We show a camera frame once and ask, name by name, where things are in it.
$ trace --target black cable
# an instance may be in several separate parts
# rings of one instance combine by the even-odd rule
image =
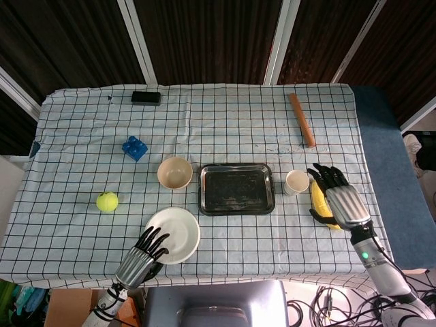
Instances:
[[[436,315],[436,290],[425,292],[421,301]]]
[[[417,293],[431,293],[431,292],[436,292],[436,288],[431,288],[429,290],[416,290]]]
[[[392,306],[392,305],[384,305],[384,306],[380,307],[380,309],[385,309],[385,308],[388,308],[388,307],[391,307],[391,306]],[[359,313],[358,315],[355,315],[355,316],[353,316],[353,317],[350,317],[350,318],[348,318],[348,319],[346,319],[346,320],[342,320],[341,322],[336,322],[336,323],[334,323],[334,324],[327,325],[327,326],[324,326],[324,327],[340,326],[340,324],[343,324],[344,322],[350,322],[350,321],[355,320],[356,318],[359,318],[359,317],[361,317],[362,315],[364,315],[364,314],[366,314],[366,313],[369,313],[369,312],[372,312],[372,311],[374,311],[374,309],[369,309],[369,310],[363,311],[362,313]]]
[[[318,294],[318,297],[316,298],[316,303],[315,303],[315,304],[317,305],[318,309],[320,310],[320,313],[318,313],[318,315],[322,314],[322,315],[323,315],[323,319],[328,318],[329,320],[331,320],[331,319],[330,319],[330,315],[327,316],[327,315],[324,313],[324,310],[326,310],[326,309],[328,309],[328,308],[326,308],[325,306],[324,306],[323,308],[320,307],[319,299],[320,299],[321,295],[323,294],[323,292],[325,292],[325,291],[328,292],[328,293],[327,293],[327,296],[329,296],[330,298],[331,298],[331,296],[332,296],[332,292],[333,292],[333,291],[336,291],[336,292],[342,294],[342,296],[345,298],[345,300],[347,301],[347,304],[348,304],[348,313],[346,313],[344,310],[342,310],[342,309],[340,309],[340,308],[338,308],[338,307],[332,307],[332,310],[331,310],[331,311],[333,311],[333,309],[335,309],[336,311],[341,312],[341,313],[342,313],[346,318],[350,318],[350,317],[352,316],[352,304],[351,304],[351,302],[349,301],[349,298],[348,298],[348,297],[345,295],[345,293],[343,293],[341,290],[338,290],[337,288],[333,288],[333,287],[324,287],[324,288],[322,288],[322,289],[319,291],[319,294]]]
[[[356,290],[351,289],[351,291],[354,292],[355,295],[359,296],[363,300],[363,302],[358,307],[358,310],[360,310],[360,312],[362,312],[365,305],[371,305],[371,307],[375,310],[375,312],[377,310],[379,312],[381,312],[381,310],[379,310],[379,307],[382,306],[383,303],[394,305],[393,301],[389,300],[388,298],[386,298],[380,294],[376,294],[371,298],[364,298]],[[379,320],[377,320],[378,315],[374,314],[374,316],[375,316],[375,319],[374,319],[374,317],[372,319],[375,321],[379,321]]]
[[[420,317],[417,314],[413,314],[413,315],[404,315],[403,317],[401,317],[401,319],[398,321],[398,327],[402,327],[403,324],[405,323],[406,320],[410,319],[410,318],[416,318],[416,317]]]
[[[348,312],[348,313],[346,313],[344,310],[342,310],[341,308],[338,308],[338,307],[332,307],[332,312],[333,311],[339,311],[340,313],[342,313],[345,317],[351,317],[352,316],[352,312]],[[330,318],[330,317],[327,317],[328,318],[328,320],[329,321],[331,321],[331,322],[338,322],[338,320],[333,320],[332,318]]]
[[[308,305],[308,304],[307,304],[306,302],[304,302],[304,301],[301,301],[301,300],[289,300],[289,301],[286,302],[286,304],[288,304],[288,303],[290,303],[290,302],[302,303],[302,304],[308,306],[308,308],[309,308],[309,312],[310,312],[310,313],[316,313],[315,308],[313,308],[311,305]]]
[[[365,325],[365,324],[368,324],[368,323],[374,323],[374,322],[377,323],[378,321],[374,320],[374,318],[372,318],[372,319],[364,320],[363,322],[356,322],[355,324],[353,324],[353,327]]]
[[[294,302],[292,300],[287,301],[286,305],[287,305],[288,308],[293,308],[297,312],[297,314],[298,314],[298,319],[297,319],[296,323],[290,325],[289,327],[299,327],[299,326],[301,326],[302,317],[303,317],[301,306],[297,302]]]
[[[375,319],[379,322],[382,321],[382,310],[380,309],[383,305],[393,305],[394,302],[389,300],[388,298],[385,298],[383,296],[377,297],[373,302],[371,302],[371,308],[374,309],[372,314],[374,315]]]
[[[316,294],[315,294],[315,297],[313,298],[312,303],[311,303],[311,306],[312,306],[313,308],[315,308],[316,305],[318,305],[318,309],[320,309],[320,306],[319,306],[318,300],[320,299],[321,294],[322,294],[322,292],[324,291],[325,288],[326,288],[325,286],[320,286],[320,287],[318,287],[318,289],[317,289],[317,291],[316,291]],[[313,311],[310,311],[310,313],[309,313],[309,317],[310,317],[310,320],[311,320],[312,326],[316,326],[316,327],[318,327],[318,326],[322,326],[322,320],[321,320],[320,314],[317,313],[316,309],[313,310]]]
[[[434,288],[434,285],[427,284],[427,283],[425,283],[425,282],[423,282],[423,281],[420,281],[419,279],[414,278],[414,277],[410,277],[410,276],[407,276],[407,275],[405,275],[405,276],[406,276],[406,278],[413,279],[414,281],[417,281],[418,283],[421,283],[422,285],[425,285],[425,286],[427,286],[427,287]]]
[[[120,298],[120,293],[121,293],[120,290],[118,289],[118,287],[122,287],[120,283],[117,283],[117,284],[113,283],[113,284],[112,284],[112,290],[115,291],[116,298],[115,298],[115,301],[114,301],[110,306],[105,307],[104,310],[109,310],[110,308],[112,308],[112,307],[113,307],[113,306],[118,302],[118,300],[119,300],[119,298]],[[94,308],[94,310],[96,310],[96,311],[101,311],[101,312],[104,311],[104,310],[101,310],[101,309],[98,307],[98,305]]]
[[[427,269],[427,270],[425,271],[425,277],[427,277],[427,281],[429,281],[429,284],[431,285],[431,287],[436,287],[435,285],[433,285],[433,283],[432,283],[431,280],[430,280],[429,272],[430,272],[429,269]]]
[[[366,299],[366,298],[364,298],[363,296],[361,296],[359,293],[357,293],[357,292],[355,292],[355,291],[354,291],[354,293],[356,293],[357,295],[359,295],[359,297],[361,297],[361,298],[364,300],[364,302],[362,302],[362,303],[359,305],[359,307],[358,307],[358,311],[359,311],[359,313],[357,313],[357,314],[352,318],[352,320],[357,319],[357,320],[354,322],[354,325],[353,325],[353,326],[359,326],[359,325],[364,324],[364,323],[367,323],[367,322],[374,322],[375,324],[378,323],[378,322],[381,322],[381,318],[380,318],[380,320],[379,320],[379,319],[377,319],[376,317],[369,317],[369,316],[367,315],[367,313],[373,313],[374,311],[381,311],[381,309],[383,309],[383,306],[381,306],[381,303],[380,303],[377,307],[374,307],[374,306],[373,306],[373,301],[382,298],[382,296],[379,295],[379,294],[377,294],[377,295],[375,295],[375,296],[373,296],[373,297],[371,297],[371,298]],[[388,302],[388,305],[385,306],[385,307],[391,307],[391,306],[394,305],[394,303],[393,303],[392,301],[388,300],[388,299],[386,299],[385,302]],[[371,305],[371,309],[369,309],[369,310],[367,310],[367,311],[365,311],[365,312],[362,312],[362,310],[364,309],[364,307],[365,307],[366,305]],[[362,317],[362,316],[369,317],[370,319],[369,319],[369,320],[365,320],[364,322],[358,322],[359,318]]]
[[[375,246],[377,246],[379,252],[381,252],[381,254],[383,254],[383,256],[384,256],[384,257],[389,261],[389,263],[390,263],[391,265],[393,265],[394,268],[396,268],[396,269],[398,270],[398,272],[401,274],[401,276],[403,276],[405,282],[406,282],[406,283],[409,285],[409,287],[410,287],[410,288],[411,288],[411,289],[416,293],[416,289],[415,289],[415,287],[414,287],[411,283],[409,283],[409,282],[407,281],[407,276],[406,276],[406,274],[403,273],[403,271],[401,270],[401,268],[398,267],[398,266],[396,265],[396,263],[392,261],[391,258],[389,258],[389,255],[386,254],[386,252],[384,251],[384,249],[382,249],[382,247],[380,247],[379,243],[375,240],[374,230],[373,230],[372,228],[369,228],[369,234],[371,235],[371,238],[373,239],[373,241],[374,241],[374,243],[375,243]]]

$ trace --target blue cloth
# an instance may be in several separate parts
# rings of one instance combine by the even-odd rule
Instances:
[[[45,288],[35,288],[25,305],[25,311],[28,313],[34,312],[44,300],[46,291]]]
[[[352,87],[362,143],[395,262],[402,269],[436,267],[436,225],[384,93]]]

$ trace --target white cup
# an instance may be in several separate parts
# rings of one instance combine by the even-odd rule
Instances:
[[[304,192],[309,187],[309,177],[301,170],[291,170],[286,175],[284,191],[289,196]]]

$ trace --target black eraser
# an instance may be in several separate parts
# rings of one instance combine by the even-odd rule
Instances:
[[[161,93],[134,91],[131,102],[138,106],[158,106],[161,104]]]

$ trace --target blue lego block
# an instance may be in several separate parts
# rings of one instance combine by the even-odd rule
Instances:
[[[147,145],[134,136],[130,136],[127,142],[123,144],[124,153],[135,161],[138,161],[148,149]]]

